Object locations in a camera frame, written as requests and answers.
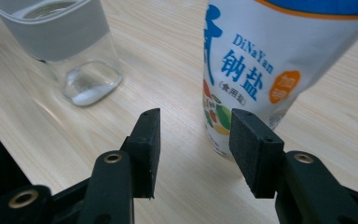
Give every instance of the salt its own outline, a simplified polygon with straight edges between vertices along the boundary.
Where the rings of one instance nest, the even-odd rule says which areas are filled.
[[[72,98],[75,105],[90,105],[110,92],[116,85],[97,86],[83,91]]]

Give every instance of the salt bag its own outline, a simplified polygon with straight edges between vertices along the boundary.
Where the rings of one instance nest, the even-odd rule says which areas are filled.
[[[271,129],[358,38],[358,0],[210,0],[203,109],[216,152],[228,149],[231,109]]]

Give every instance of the table surface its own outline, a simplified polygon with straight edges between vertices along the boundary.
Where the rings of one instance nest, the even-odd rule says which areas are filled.
[[[207,1],[105,1],[124,81],[100,103],[66,102],[0,21],[0,140],[33,184],[53,193],[119,149],[139,115],[161,108],[156,199],[135,199],[136,223],[278,223],[233,160],[216,154],[202,110]],[[358,41],[301,94],[276,130],[285,150],[319,157],[358,190]]]

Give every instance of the screw hole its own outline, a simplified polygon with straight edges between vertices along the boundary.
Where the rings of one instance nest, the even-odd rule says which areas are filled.
[[[103,159],[106,163],[115,163],[121,161],[123,157],[120,154],[109,154]]]
[[[302,153],[296,154],[295,159],[303,163],[313,163],[313,158],[311,156]]]
[[[11,200],[8,202],[8,206],[10,208],[22,208],[34,202],[37,199],[39,193],[34,189],[28,189],[23,192],[16,194]]]

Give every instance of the glass of water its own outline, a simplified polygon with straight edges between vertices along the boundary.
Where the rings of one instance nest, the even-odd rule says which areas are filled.
[[[0,17],[74,105],[92,105],[123,79],[99,0],[0,0]]]

